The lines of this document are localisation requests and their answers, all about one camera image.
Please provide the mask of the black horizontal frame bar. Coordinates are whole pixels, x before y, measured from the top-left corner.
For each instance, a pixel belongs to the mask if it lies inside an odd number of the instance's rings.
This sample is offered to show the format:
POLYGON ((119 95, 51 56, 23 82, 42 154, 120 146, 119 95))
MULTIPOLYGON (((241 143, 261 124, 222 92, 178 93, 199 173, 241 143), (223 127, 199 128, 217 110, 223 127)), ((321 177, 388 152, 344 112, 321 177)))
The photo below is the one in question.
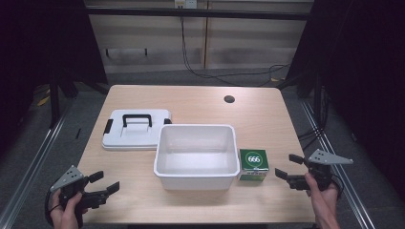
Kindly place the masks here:
POLYGON ((237 18, 237 19, 268 19, 307 21, 310 13, 274 12, 246 10, 180 10, 180 9, 139 9, 139 8, 106 8, 89 7, 88 14, 100 15, 132 15, 132 16, 173 16, 173 17, 205 17, 205 18, 237 18))

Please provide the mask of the white plastic storage box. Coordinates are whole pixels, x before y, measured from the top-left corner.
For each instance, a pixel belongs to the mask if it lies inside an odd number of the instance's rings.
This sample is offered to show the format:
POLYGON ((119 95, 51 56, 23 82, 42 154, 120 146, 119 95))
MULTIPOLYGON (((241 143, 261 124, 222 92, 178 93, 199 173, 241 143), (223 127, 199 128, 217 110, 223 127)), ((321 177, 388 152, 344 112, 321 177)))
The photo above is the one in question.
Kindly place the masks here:
POLYGON ((161 128, 154 173, 166 190, 227 190, 241 165, 230 125, 168 124, 161 128))

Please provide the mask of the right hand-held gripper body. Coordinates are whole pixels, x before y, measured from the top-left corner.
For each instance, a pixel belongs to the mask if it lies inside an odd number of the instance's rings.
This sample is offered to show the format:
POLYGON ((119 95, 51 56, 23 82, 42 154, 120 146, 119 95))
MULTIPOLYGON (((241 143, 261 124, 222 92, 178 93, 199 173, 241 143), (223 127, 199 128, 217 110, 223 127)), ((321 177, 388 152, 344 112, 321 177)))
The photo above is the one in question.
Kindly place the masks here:
MULTIPOLYGON (((332 183, 331 165, 353 164, 353 160, 342 156, 333 155, 322 150, 315 150, 310 156, 304 157, 303 163, 309 173, 315 178, 320 191, 326 190, 332 183)), ((288 175, 287 183, 291 189, 308 190, 309 186, 304 176, 288 175)))

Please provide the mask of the small green carton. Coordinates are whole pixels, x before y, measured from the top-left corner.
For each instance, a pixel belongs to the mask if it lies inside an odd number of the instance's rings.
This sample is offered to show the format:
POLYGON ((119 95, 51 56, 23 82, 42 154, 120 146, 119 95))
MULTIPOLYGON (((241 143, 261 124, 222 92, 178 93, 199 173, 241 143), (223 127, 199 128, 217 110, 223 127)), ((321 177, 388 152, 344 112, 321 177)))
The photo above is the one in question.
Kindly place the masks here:
POLYGON ((265 180, 269 171, 266 151, 263 149, 240 150, 241 172, 239 180, 259 181, 265 180))

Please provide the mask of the person's right hand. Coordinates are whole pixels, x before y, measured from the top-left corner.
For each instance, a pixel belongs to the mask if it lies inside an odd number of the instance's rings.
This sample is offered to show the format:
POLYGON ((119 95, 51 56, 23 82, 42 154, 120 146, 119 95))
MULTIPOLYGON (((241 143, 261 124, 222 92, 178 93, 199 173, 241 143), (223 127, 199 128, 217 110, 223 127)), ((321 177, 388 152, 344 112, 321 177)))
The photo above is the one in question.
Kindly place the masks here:
POLYGON ((310 173, 305 173, 305 180, 309 186, 307 194, 311 198, 314 214, 316 216, 335 216, 338 196, 336 185, 331 183, 326 190, 320 191, 315 178, 310 173))

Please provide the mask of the white wall socket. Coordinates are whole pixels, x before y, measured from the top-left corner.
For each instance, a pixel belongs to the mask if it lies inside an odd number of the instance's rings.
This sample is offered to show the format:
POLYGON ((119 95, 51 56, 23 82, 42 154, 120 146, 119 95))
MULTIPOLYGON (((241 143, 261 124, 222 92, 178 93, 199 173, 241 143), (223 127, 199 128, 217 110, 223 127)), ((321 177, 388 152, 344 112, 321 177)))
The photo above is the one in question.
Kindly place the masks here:
POLYGON ((174 0, 176 9, 195 10, 198 7, 198 0, 174 0))

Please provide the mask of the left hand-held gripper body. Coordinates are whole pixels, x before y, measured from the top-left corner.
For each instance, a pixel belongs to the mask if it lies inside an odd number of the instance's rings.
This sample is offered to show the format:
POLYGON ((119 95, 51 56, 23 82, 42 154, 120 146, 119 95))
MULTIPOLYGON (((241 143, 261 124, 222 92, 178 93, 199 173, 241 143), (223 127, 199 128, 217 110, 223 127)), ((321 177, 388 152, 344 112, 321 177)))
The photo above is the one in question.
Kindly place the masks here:
POLYGON ((109 193, 107 190, 86 192, 85 187, 89 184, 88 176, 84 176, 74 165, 72 165, 50 188, 53 195, 60 190, 59 203, 65 207, 68 200, 76 193, 82 194, 81 201, 76 208, 79 210, 98 208, 106 203, 109 193))

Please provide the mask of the black curtain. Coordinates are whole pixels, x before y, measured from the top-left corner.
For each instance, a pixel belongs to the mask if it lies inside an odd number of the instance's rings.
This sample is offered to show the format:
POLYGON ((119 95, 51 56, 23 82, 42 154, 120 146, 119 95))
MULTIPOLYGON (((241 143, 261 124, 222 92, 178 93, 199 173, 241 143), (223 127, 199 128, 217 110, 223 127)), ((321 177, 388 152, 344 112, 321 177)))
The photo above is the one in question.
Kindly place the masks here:
POLYGON ((108 82, 84 0, 0 0, 0 156, 14 142, 36 87, 108 82))
POLYGON ((321 79, 372 162, 405 201, 405 0, 313 0, 287 79, 321 79))

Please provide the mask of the black metal stand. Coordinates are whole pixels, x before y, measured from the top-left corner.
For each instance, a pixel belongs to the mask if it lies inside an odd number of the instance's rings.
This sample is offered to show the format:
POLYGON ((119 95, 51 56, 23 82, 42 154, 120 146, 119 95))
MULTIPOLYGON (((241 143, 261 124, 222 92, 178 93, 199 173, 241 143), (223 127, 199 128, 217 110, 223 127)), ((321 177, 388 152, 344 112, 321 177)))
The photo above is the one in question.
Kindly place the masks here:
POLYGON ((58 78, 55 71, 52 71, 50 76, 50 99, 52 111, 50 128, 52 129, 60 118, 58 78))

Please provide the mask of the person's left hand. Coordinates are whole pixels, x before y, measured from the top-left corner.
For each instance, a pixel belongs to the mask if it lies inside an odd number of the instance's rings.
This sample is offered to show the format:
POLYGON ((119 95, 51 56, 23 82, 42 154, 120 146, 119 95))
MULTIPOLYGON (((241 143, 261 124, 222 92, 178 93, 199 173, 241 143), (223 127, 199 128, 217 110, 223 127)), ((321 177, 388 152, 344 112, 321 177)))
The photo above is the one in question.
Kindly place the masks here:
POLYGON ((50 217, 53 222, 53 229, 79 229, 77 218, 75 215, 75 207, 82 199, 81 193, 76 193, 68 200, 65 207, 59 203, 59 195, 61 191, 57 190, 52 195, 52 209, 50 217))

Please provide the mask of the aluminium floor rail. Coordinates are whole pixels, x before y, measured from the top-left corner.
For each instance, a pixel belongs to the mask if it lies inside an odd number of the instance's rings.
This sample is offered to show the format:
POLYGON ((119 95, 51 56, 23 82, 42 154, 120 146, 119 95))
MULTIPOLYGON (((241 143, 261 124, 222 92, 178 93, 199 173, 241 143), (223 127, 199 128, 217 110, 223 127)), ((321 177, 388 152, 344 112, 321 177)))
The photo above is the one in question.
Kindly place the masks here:
POLYGON ((0 214, 0 229, 11 229, 15 222, 17 215, 19 214, 27 196, 32 188, 33 183, 38 177, 55 140, 57 139, 61 128, 65 122, 65 117, 69 112, 71 106, 67 106, 61 114, 58 114, 56 120, 52 120, 46 135, 41 142, 41 145, 35 149, 31 147, 31 150, 35 150, 35 156, 33 157, 30 165, 24 171, 24 175, 18 182, 18 186, 15 188, 13 194, 10 196, 4 210, 0 214))
MULTIPOLYGON (((315 121, 314 110, 307 101, 302 102, 302 107, 305 111, 312 130, 315 132, 317 141, 319 142, 321 148, 326 152, 332 153, 334 155, 335 151, 331 146, 327 135, 319 129, 318 124, 315 121)), ((345 186, 343 194, 346 197, 360 227, 362 229, 376 229, 366 207, 364 206, 357 192, 354 190, 351 180, 349 179, 343 166, 332 165, 331 168, 334 173, 341 178, 342 184, 345 186)))

